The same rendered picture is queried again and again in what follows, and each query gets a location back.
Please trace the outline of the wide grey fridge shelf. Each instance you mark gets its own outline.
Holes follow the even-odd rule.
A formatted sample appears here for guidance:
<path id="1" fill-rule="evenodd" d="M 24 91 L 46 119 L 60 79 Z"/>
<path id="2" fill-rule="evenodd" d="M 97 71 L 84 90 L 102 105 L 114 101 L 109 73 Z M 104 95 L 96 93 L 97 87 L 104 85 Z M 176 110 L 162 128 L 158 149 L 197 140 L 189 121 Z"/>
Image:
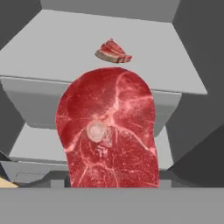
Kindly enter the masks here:
<path id="1" fill-rule="evenodd" d="M 60 95 L 77 77 L 106 66 L 96 50 L 113 39 L 132 56 L 155 99 L 159 132 L 184 94 L 206 88 L 170 23 L 42 10 L 2 50 L 0 81 L 26 123 L 53 129 Z"/>

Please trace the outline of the small raw steak piece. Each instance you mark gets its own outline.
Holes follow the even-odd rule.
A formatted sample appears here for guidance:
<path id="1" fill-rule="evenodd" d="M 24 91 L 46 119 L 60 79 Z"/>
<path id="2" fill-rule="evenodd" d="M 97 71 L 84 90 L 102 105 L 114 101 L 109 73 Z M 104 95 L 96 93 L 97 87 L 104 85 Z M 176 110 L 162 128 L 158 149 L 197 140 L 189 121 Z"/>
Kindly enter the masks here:
<path id="1" fill-rule="evenodd" d="M 94 55 L 112 63 L 127 63 L 132 59 L 112 38 L 103 43 Z"/>

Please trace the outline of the large raw red steak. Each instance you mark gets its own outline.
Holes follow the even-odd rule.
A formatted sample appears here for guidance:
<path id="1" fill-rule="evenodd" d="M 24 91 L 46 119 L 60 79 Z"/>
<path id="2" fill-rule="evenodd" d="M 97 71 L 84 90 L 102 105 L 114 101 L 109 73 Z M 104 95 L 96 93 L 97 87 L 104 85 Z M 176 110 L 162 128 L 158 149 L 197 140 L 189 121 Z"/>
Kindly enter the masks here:
<path id="1" fill-rule="evenodd" d="M 147 84 L 120 67 L 84 73 L 56 113 L 72 187 L 157 187 L 155 105 Z"/>

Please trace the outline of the grey fridge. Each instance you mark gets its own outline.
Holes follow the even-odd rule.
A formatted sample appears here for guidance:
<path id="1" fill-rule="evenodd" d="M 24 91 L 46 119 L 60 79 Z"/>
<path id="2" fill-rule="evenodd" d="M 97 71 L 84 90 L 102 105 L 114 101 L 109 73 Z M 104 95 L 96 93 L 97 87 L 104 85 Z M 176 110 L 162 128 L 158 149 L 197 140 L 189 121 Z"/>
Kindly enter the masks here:
<path id="1" fill-rule="evenodd" d="M 43 9 L 0 50 L 0 85 L 24 119 L 9 186 L 224 186 L 216 146 L 172 160 L 168 121 L 206 93 L 172 24 Z"/>

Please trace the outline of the narrow grey fridge shelf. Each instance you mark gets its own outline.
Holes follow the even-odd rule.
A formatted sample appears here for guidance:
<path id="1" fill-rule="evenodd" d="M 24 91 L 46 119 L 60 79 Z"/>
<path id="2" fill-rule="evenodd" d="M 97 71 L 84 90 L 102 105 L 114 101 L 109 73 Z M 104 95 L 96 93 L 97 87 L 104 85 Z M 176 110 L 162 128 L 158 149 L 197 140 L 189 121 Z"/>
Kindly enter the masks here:
<path id="1" fill-rule="evenodd" d="M 55 129 L 31 128 L 26 124 L 9 159 L 2 162 L 2 167 L 10 182 L 30 183 L 50 171 L 68 171 L 66 155 Z"/>

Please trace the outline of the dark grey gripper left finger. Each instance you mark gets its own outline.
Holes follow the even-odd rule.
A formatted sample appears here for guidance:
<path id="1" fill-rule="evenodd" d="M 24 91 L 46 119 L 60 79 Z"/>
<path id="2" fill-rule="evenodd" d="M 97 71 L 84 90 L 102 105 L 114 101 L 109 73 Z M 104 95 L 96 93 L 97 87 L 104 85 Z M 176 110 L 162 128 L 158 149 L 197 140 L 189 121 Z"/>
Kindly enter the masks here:
<path id="1" fill-rule="evenodd" d="M 42 179 L 26 185 L 34 188 L 66 188 L 70 187 L 70 178 L 67 171 L 49 171 Z"/>

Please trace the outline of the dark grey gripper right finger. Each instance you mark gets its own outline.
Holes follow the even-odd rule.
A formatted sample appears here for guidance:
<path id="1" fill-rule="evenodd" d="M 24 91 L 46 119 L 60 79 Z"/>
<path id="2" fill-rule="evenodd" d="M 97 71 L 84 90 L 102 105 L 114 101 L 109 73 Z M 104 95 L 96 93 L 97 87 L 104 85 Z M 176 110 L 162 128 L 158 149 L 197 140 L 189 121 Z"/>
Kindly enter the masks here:
<path id="1" fill-rule="evenodd" d="M 174 179 L 175 179 L 175 176 L 171 171 L 160 171 L 159 172 L 159 187 L 160 188 L 171 188 L 172 181 Z"/>

